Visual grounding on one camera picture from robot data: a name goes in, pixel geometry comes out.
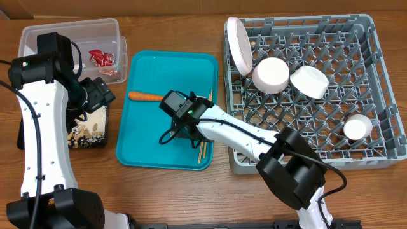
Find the red snack wrapper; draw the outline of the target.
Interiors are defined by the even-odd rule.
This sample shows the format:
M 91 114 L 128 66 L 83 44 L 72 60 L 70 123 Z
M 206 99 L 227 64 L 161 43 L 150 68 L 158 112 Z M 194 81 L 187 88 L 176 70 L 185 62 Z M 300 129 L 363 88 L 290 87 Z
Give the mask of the red snack wrapper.
M 94 63 L 97 67 L 108 67 L 114 64 L 115 57 L 112 53 L 103 52 L 101 50 L 90 50 L 89 54 L 89 61 Z M 112 77 L 118 77 L 120 75 L 119 70 L 113 68 L 102 69 L 99 72 Z

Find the orange carrot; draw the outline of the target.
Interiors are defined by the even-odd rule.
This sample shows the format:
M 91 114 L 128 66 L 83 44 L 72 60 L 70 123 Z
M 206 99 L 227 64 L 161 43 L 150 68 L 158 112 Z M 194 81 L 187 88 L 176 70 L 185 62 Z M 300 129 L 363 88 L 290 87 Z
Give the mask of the orange carrot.
M 128 93 L 128 98 L 133 101 L 161 101 L 163 99 L 163 96 L 131 91 Z

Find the wooden chopstick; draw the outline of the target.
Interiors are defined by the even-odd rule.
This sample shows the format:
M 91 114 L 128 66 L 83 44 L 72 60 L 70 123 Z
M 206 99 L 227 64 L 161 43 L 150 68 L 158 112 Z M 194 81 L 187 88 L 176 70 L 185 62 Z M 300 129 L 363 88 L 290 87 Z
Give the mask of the wooden chopstick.
M 203 148 L 204 148 L 204 143 L 201 142 L 200 143 L 200 150 L 199 150 L 199 154 L 198 154 L 198 162 L 197 162 L 198 164 L 201 164 Z
M 213 95 L 213 89 L 211 90 L 209 97 L 208 97 L 210 101 L 212 101 L 212 95 Z M 208 142 L 204 142 L 204 145 L 203 145 L 203 159 L 205 159 L 206 155 L 207 155 L 207 144 L 208 144 Z

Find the white plate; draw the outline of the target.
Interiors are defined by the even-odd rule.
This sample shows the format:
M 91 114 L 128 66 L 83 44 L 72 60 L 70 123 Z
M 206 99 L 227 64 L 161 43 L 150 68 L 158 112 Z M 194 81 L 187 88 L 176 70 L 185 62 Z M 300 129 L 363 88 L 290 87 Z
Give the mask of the white plate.
M 252 71 L 252 51 L 245 26 L 239 18 L 229 17 L 226 31 L 233 61 L 239 73 L 246 76 Z

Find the white bowl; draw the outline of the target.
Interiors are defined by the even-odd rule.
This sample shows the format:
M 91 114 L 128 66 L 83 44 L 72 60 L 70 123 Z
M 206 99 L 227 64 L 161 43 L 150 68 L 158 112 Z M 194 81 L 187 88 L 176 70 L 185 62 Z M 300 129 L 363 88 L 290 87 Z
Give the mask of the white bowl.
M 323 98 L 329 85 L 327 76 L 312 66 L 301 66 L 290 75 L 290 80 L 297 90 L 314 99 Z

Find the white cup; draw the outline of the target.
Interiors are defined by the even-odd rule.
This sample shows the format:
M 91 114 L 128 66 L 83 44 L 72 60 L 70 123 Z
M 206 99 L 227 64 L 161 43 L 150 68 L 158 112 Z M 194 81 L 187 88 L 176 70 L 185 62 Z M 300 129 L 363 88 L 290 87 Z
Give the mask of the white cup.
M 373 130 L 372 121 L 364 115 L 355 114 L 351 116 L 343 127 L 343 132 L 348 139 L 360 140 L 366 138 Z

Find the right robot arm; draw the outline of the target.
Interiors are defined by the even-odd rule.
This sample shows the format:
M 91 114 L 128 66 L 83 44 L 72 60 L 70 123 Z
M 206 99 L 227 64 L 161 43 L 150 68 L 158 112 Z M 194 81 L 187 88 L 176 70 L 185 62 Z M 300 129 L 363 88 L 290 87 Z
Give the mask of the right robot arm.
M 160 108 L 172 117 L 175 133 L 221 142 L 255 161 L 270 191 L 297 212 L 301 228 L 332 227 L 323 198 L 327 167 L 297 131 L 254 127 L 204 98 L 164 99 Z

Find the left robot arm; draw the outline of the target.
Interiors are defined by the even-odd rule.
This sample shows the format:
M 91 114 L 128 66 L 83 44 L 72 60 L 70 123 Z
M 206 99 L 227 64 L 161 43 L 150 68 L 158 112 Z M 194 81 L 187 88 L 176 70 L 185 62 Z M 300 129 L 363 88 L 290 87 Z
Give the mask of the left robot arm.
M 82 78 L 76 43 L 56 32 L 37 37 L 38 52 L 10 62 L 6 88 L 20 104 L 25 169 L 21 198 L 6 206 L 17 228 L 136 228 L 127 213 L 106 210 L 98 194 L 78 188 L 67 135 L 114 100 L 106 83 Z

